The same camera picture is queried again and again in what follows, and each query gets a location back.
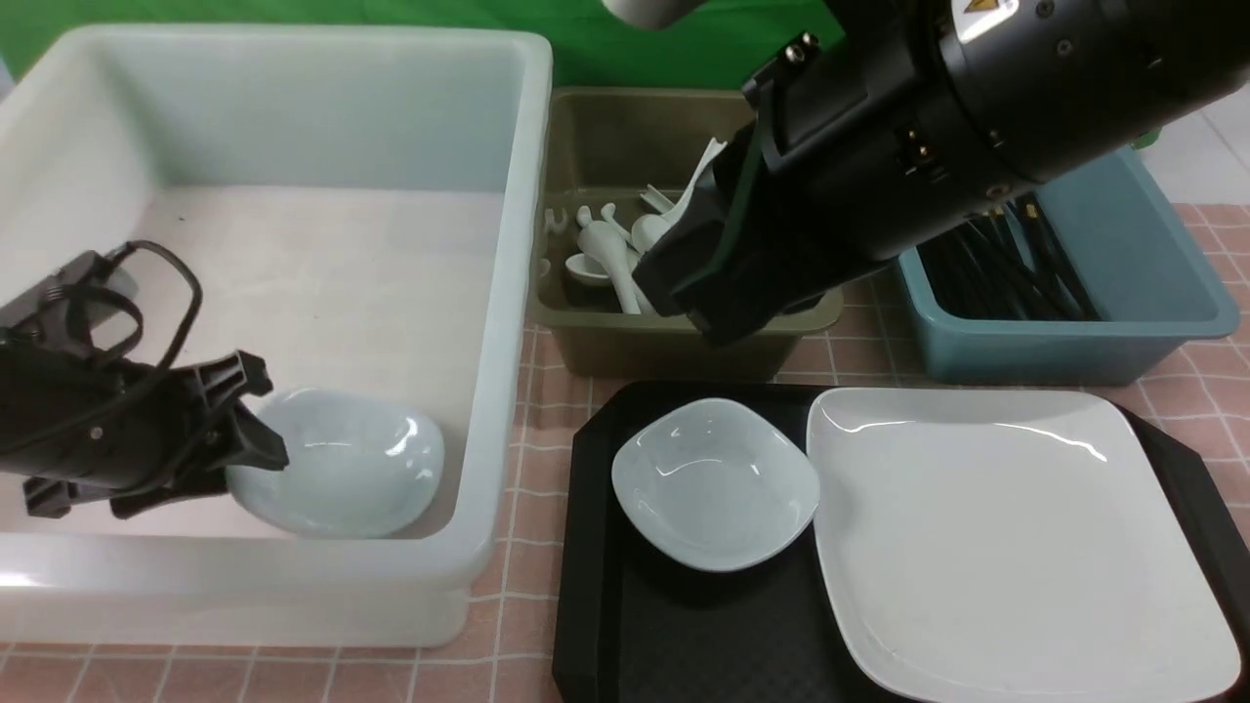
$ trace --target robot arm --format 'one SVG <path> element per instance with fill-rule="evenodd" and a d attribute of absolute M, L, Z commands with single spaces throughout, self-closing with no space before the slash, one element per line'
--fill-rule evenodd
<path fill-rule="evenodd" d="M 605 0 L 666 26 L 698 0 Z M 725 344 L 1250 75 L 1234 0 L 826 0 L 742 88 L 756 110 L 635 280 Z"/>

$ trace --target white plastic bin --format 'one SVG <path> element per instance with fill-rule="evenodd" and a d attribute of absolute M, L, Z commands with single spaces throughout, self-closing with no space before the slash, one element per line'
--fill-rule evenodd
<path fill-rule="evenodd" d="M 160 241 L 205 288 L 180 363 L 241 348 L 279 389 L 405 403 L 448 465 L 389 540 L 294 539 L 229 497 L 40 520 L 0 477 L 0 642 L 460 632 L 508 473 L 550 83 L 544 39 L 496 31 L 104 26 L 44 56 L 0 104 L 0 301 L 82 250 Z M 134 261 L 150 362 L 188 294 Z"/>

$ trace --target ceramic bowl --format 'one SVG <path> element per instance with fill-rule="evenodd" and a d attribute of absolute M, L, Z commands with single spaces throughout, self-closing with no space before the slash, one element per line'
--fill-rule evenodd
<path fill-rule="evenodd" d="M 820 499 L 798 447 L 745 405 L 711 398 L 651 423 L 618 452 L 612 488 L 642 537 L 704 572 L 736 572 L 785 549 Z"/>
<path fill-rule="evenodd" d="M 304 388 L 276 397 L 256 417 L 286 442 L 290 465 L 229 467 L 226 482 L 240 505 L 274 527 L 306 537 L 389 537 L 434 499 L 442 433 L 421 413 Z"/>

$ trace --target green screen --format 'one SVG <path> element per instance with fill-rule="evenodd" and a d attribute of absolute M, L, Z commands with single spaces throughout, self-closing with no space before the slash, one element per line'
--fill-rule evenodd
<path fill-rule="evenodd" d="M 738 88 L 785 41 L 841 30 L 820 0 L 710 0 L 674 28 L 632 29 L 600 0 L 0 0 L 0 54 L 14 75 L 58 36 L 98 23 L 442 25 L 541 34 L 556 85 Z"/>

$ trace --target square bowl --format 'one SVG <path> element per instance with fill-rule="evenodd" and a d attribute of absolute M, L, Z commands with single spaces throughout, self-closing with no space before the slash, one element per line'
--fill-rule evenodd
<path fill-rule="evenodd" d="M 820 500 L 802 452 L 746 405 L 721 398 L 679 408 L 625 443 L 612 488 L 659 550 L 718 573 L 789 547 Z"/>

